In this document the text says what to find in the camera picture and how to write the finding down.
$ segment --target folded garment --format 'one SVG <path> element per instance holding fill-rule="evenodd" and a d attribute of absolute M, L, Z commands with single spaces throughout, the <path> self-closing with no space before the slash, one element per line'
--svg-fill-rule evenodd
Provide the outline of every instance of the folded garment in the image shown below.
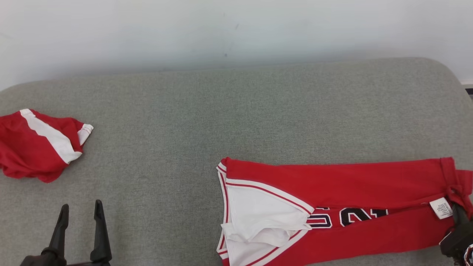
<path fill-rule="evenodd" d="M 225 266 L 303 266 L 437 245 L 451 203 L 473 214 L 471 171 L 452 158 L 351 165 L 223 159 L 217 247 Z"/>
<path fill-rule="evenodd" d="M 74 118 L 54 118 L 32 109 L 0 116 L 0 167 L 8 177 L 56 180 L 94 129 Z"/>

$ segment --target white stripe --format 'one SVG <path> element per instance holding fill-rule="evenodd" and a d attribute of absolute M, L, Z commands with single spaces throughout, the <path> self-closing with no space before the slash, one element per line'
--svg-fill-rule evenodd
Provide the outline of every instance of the white stripe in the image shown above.
<path fill-rule="evenodd" d="M 224 171 L 227 170 L 227 167 L 225 165 L 223 165 L 222 162 L 219 163 L 219 167 L 222 168 L 222 170 L 224 170 Z"/>
<path fill-rule="evenodd" d="M 28 126 L 39 136 L 46 137 L 59 157 L 67 164 L 79 158 L 82 152 L 74 151 L 68 137 L 50 125 L 38 119 L 30 109 L 20 110 L 20 114 L 26 119 Z"/>
<path fill-rule="evenodd" d="M 440 246 L 440 244 L 442 244 L 442 241 L 445 240 L 447 238 L 447 236 L 449 236 L 453 231 L 450 231 L 446 236 L 444 236 L 442 238 L 442 240 L 438 243 L 438 245 Z"/>
<path fill-rule="evenodd" d="M 281 196 L 281 197 L 284 197 L 284 198 L 286 198 L 286 199 L 288 199 L 288 200 L 290 200 L 290 201 L 292 201 L 292 202 L 295 202 L 295 203 L 301 205 L 302 207 L 306 208 L 307 211 L 310 212 L 309 214 L 311 214 L 311 213 L 314 211 L 314 208 L 313 208 L 311 205 L 307 204 L 306 202 L 304 202 L 304 201 L 302 201 L 302 200 L 300 200 L 300 199 L 294 197 L 293 195 L 291 195 L 291 194 L 289 194 L 289 193 L 286 193 L 286 192 L 284 192 L 284 191 L 282 191 L 282 190 L 280 190 L 280 189 L 277 189 L 277 188 L 275 188 L 275 187 L 273 187 L 273 186 L 270 186 L 270 185 L 267 185 L 267 184 L 263 184 L 263 183 L 255 182 L 255 181 L 249 181 L 249 180 L 230 179 L 230 178 L 226 178 L 226 182 L 227 182 L 227 186 L 231 186 L 231 185 L 229 185 L 228 183 L 234 183 L 234 184 L 238 184 L 238 185 L 249 185 L 249 186 L 260 187 L 260 188 L 263 188 L 263 189 L 266 189 L 266 190 L 268 190 L 268 191 L 271 191 L 271 192 L 273 192 L 274 194 L 277 194 L 277 195 L 279 195 L 279 196 Z M 247 186 L 233 186 L 233 187 L 244 188 L 244 189 L 257 189 L 257 188 L 253 188 L 253 187 L 247 187 Z M 260 189 L 257 189 L 257 190 L 258 190 L 258 191 L 261 191 L 261 192 L 263 192 L 263 193 L 266 193 L 267 195 L 270 195 L 270 196 L 272 196 L 272 197 L 275 197 L 275 198 L 277 198 L 277 199 L 279 199 L 279 200 L 284 200 L 284 199 L 282 199 L 282 198 L 280 198 L 280 197 L 277 197 L 277 196 L 275 196 L 275 195 L 273 195 L 273 194 L 271 194 L 271 193 L 267 193 L 267 192 L 265 192 L 265 191 L 263 191 L 263 190 L 260 190 Z M 291 202 L 289 202 L 289 201 L 284 201 L 284 202 L 287 202 L 287 203 L 291 204 L 292 206 L 294 206 L 294 207 L 300 209 L 301 211 L 307 213 L 306 210 L 304 210 L 303 208 L 301 208 L 301 207 L 299 207 L 299 206 L 297 206 L 297 205 L 295 205 L 295 204 L 293 204 L 293 203 L 291 203 Z"/>
<path fill-rule="evenodd" d="M 289 241 L 282 247 L 278 248 L 275 250 L 273 253 L 271 253 L 269 256 L 266 258 L 258 261 L 257 263 L 253 264 L 252 266 L 263 266 L 269 263 L 270 261 L 274 260 L 277 256 L 281 255 L 282 252 L 290 248 L 292 245 L 294 245 L 297 241 L 299 241 L 305 234 L 309 232 L 308 230 L 301 230 L 297 236 L 289 239 Z"/>
<path fill-rule="evenodd" d="M 222 189 L 222 195 L 223 195 L 223 223 L 225 223 L 225 217 L 227 216 L 227 204 L 228 203 L 227 203 L 227 197 L 225 195 L 225 188 L 224 188 L 225 183 L 224 183 L 224 181 L 222 181 L 222 178 L 221 178 L 220 175 L 223 176 L 223 180 L 226 179 L 227 175 L 224 172 L 220 171 L 218 168 L 217 168 L 217 170 L 218 170 L 217 175 L 219 177 L 220 187 Z M 222 251 L 222 249 L 219 249 L 220 246 L 222 245 L 222 241 L 223 241 L 223 230 L 222 230 L 222 233 L 220 234 L 220 240 L 219 240 L 219 245 L 217 246 L 217 252 Z"/>
<path fill-rule="evenodd" d="M 90 136 L 90 133 L 92 133 L 92 130 L 94 127 L 89 124 L 84 124 L 79 131 L 77 131 L 77 136 L 79 137 L 79 144 L 82 146 L 84 142 L 86 142 L 87 138 Z"/>
<path fill-rule="evenodd" d="M 222 258 L 222 259 L 228 258 L 228 253 L 220 254 L 220 258 Z"/>

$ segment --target care label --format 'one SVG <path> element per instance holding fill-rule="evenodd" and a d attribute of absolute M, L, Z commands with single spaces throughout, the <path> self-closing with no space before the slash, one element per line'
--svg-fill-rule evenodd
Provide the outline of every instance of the care label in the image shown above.
<path fill-rule="evenodd" d="M 453 215 L 452 207 L 450 207 L 450 204 L 448 204 L 445 198 L 431 201 L 429 204 L 439 219 L 444 219 Z"/>

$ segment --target gray couch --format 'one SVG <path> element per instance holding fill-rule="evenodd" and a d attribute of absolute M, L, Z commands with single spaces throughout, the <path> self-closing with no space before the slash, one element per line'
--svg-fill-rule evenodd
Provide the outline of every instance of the gray couch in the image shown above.
<path fill-rule="evenodd" d="M 473 169 L 472 107 L 453 73 L 424 58 L 17 85 L 0 93 L 0 115 L 32 108 L 95 129 L 56 181 L 0 178 L 0 264 L 39 254 L 64 203 L 66 258 L 88 260 L 101 199 L 113 266 L 220 265 L 221 158 L 334 164 L 453 156 Z M 452 263 L 432 247 L 320 265 Z"/>

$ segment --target black number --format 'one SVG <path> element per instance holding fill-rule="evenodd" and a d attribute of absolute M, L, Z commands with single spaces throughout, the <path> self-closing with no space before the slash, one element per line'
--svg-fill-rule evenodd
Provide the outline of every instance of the black number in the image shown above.
<path fill-rule="evenodd" d="M 332 220 L 330 220 L 330 216 L 328 214 L 312 214 L 309 216 L 309 219 L 317 220 L 316 222 L 308 221 L 308 224 L 310 224 L 312 228 L 331 228 L 332 227 Z"/>
<path fill-rule="evenodd" d="M 381 216 L 386 216 L 388 215 L 387 210 L 376 210 L 376 209 L 371 209 L 371 215 L 373 215 L 375 218 L 381 217 Z"/>
<path fill-rule="evenodd" d="M 371 219 L 371 217 L 363 209 L 357 208 L 345 208 L 340 211 L 340 224 L 342 226 L 347 226 L 355 222 L 353 218 L 356 218 L 358 221 L 366 221 Z"/>

